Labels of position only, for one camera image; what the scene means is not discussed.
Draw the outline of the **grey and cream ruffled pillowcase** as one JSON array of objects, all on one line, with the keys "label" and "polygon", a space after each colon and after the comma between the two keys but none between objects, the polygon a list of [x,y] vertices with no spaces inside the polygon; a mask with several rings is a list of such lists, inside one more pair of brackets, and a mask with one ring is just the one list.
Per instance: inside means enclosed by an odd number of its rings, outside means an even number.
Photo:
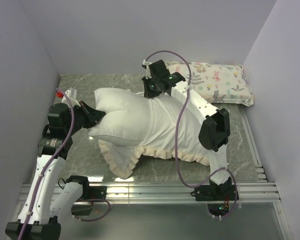
[{"label": "grey and cream ruffled pillowcase", "polygon": [[202,147],[198,135],[199,121],[186,109],[177,122],[182,104],[162,95],[149,100],[149,126],[136,146],[122,146],[98,139],[100,151],[112,173],[129,178],[141,156],[167,160],[177,156],[185,162],[209,166],[208,151]]}]

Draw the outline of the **white pillow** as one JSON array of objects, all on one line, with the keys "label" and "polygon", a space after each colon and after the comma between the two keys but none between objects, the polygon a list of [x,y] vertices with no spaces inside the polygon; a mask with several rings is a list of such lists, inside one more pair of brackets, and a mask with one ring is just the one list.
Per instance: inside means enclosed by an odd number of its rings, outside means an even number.
[{"label": "white pillow", "polygon": [[88,135],[119,146],[137,146],[150,124],[150,100],[120,88],[94,91],[95,108],[105,116]]}]

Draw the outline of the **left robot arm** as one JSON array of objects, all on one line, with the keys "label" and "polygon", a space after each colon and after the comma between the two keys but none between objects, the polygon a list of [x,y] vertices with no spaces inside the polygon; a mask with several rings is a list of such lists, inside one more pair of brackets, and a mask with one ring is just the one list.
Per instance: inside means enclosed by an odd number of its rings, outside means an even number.
[{"label": "left robot arm", "polygon": [[92,190],[86,176],[72,175],[62,192],[53,199],[59,174],[73,144],[72,136],[82,128],[94,127],[106,115],[80,101],[75,106],[57,103],[49,108],[48,123],[38,143],[33,181],[17,220],[6,225],[5,233],[12,240],[57,240],[61,222],[77,201],[89,202],[88,209],[73,212],[89,215],[94,202],[105,201],[106,188]]}]

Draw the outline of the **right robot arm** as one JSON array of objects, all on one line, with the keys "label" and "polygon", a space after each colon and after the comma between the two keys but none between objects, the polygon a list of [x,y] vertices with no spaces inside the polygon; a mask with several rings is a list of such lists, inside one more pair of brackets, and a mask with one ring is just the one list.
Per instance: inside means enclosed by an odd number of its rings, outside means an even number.
[{"label": "right robot arm", "polygon": [[180,73],[171,73],[163,60],[144,60],[142,67],[146,70],[142,78],[144,97],[152,99],[167,93],[183,104],[181,114],[188,109],[199,121],[198,140],[207,150],[210,165],[210,194],[216,200],[223,199],[232,185],[226,154],[231,133],[229,112],[205,100]]}]

